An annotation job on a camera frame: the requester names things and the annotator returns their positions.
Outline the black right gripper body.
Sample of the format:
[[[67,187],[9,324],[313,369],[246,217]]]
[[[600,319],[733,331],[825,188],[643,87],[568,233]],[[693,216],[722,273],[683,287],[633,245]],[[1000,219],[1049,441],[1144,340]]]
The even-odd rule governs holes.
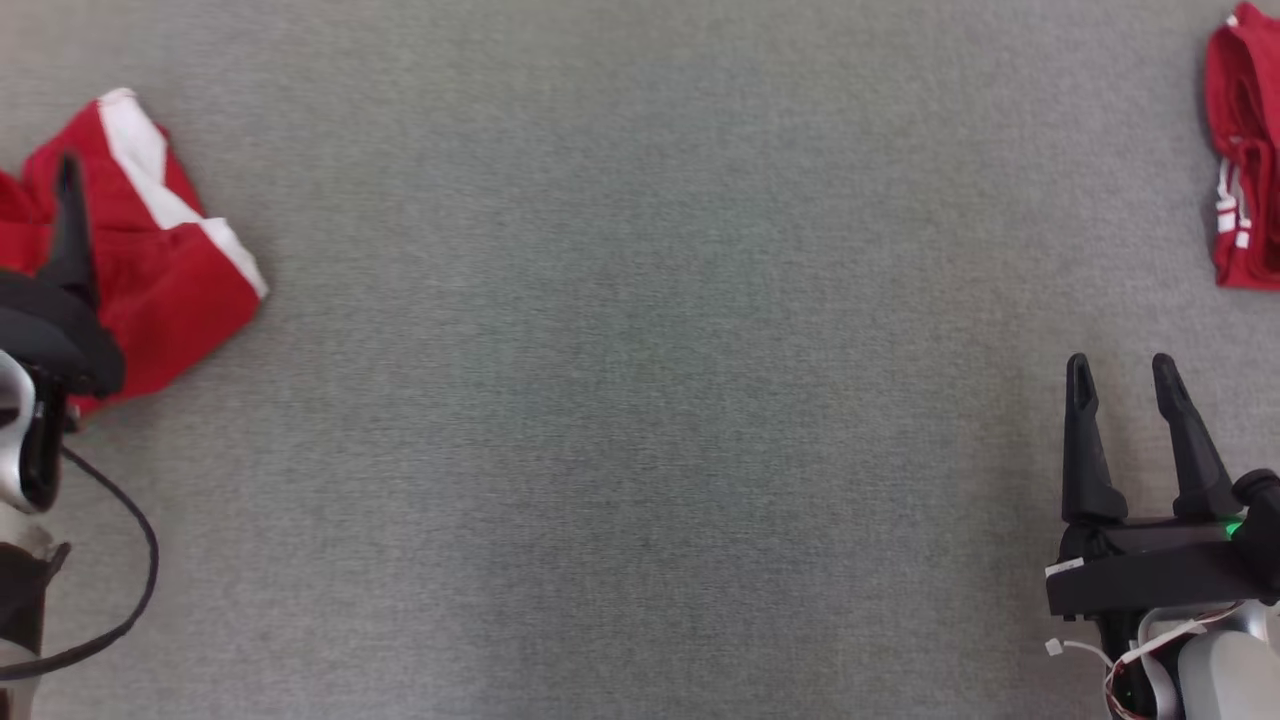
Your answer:
[[[1094,618],[1260,600],[1277,602],[1277,583],[1251,566],[1233,532],[1242,515],[1213,519],[1069,518],[1059,569],[1048,570],[1050,614]]]

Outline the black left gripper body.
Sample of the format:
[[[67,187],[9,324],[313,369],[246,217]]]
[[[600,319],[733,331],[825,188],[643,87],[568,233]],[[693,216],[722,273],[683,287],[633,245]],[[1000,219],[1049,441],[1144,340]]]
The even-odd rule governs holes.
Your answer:
[[[1,350],[70,395],[111,396],[125,383],[123,352],[90,305],[8,270],[1,273]]]

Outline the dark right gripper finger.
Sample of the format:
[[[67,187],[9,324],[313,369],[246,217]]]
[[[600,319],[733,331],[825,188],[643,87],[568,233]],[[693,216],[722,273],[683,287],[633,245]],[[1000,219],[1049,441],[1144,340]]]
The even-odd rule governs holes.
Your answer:
[[[1098,393],[1084,354],[1068,360],[1062,425],[1062,520],[1121,523],[1125,496],[1111,483],[1097,421]]]
[[[1233,482],[1207,425],[1187,391],[1174,359],[1152,359],[1158,411],[1169,427],[1178,497],[1172,512],[1179,519],[1226,519],[1242,511]]]

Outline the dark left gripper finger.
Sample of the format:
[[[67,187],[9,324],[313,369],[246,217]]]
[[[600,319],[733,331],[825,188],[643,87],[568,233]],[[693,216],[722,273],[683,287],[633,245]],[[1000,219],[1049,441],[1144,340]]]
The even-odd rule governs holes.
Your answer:
[[[38,270],[38,278],[77,297],[87,306],[99,306],[99,283],[83,176],[73,155],[61,156],[52,190],[56,202],[50,254]]]

